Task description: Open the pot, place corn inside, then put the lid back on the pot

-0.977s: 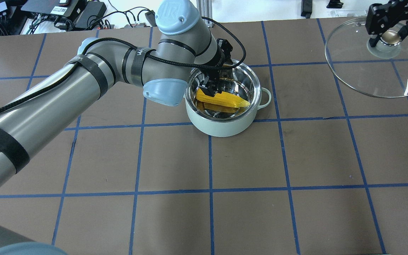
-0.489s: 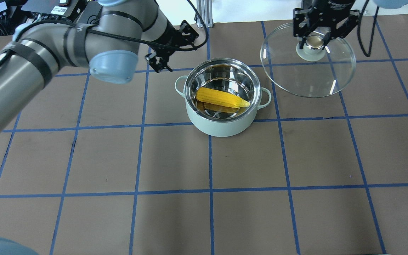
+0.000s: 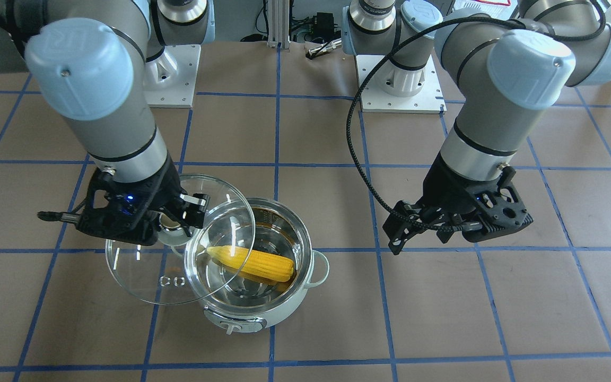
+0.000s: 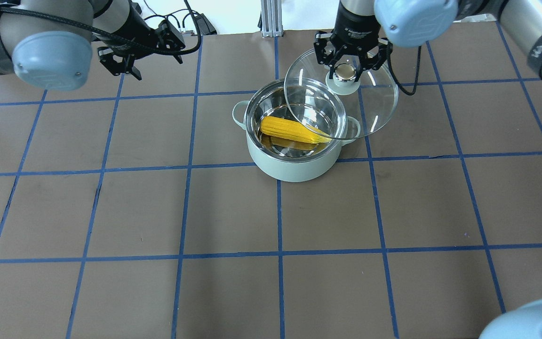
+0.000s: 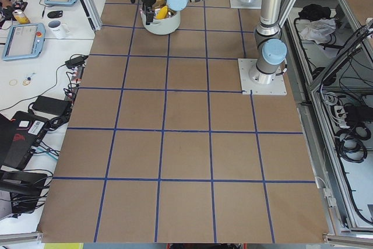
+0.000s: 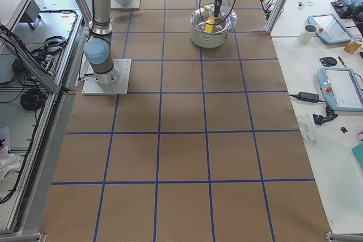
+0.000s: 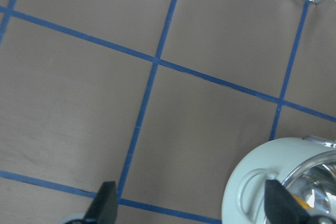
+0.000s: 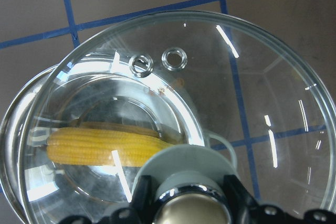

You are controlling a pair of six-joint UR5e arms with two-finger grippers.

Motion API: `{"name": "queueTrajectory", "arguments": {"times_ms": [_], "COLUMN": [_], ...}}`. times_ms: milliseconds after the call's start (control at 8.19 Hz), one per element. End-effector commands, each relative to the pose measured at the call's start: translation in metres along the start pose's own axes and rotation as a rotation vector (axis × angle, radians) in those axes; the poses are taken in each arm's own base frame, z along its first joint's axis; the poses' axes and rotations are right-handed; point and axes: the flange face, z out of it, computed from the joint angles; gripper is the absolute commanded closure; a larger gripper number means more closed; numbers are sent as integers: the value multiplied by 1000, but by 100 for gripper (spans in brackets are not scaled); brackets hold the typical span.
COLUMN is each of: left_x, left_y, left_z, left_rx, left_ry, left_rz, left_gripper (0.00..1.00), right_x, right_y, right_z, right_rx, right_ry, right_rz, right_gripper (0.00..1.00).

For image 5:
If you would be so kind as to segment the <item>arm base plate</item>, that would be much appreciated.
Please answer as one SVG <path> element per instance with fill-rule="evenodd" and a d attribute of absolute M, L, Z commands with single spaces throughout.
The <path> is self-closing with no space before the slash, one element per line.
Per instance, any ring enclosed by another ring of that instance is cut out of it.
<path fill-rule="evenodd" d="M 230 0 L 230 7 L 235 9 L 260 9 L 262 0 Z"/>
<path fill-rule="evenodd" d="M 281 66 L 273 74 L 263 74 L 256 68 L 257 59 L 238 59 L 242 94 L 285 96 L 287 94 Z"/>

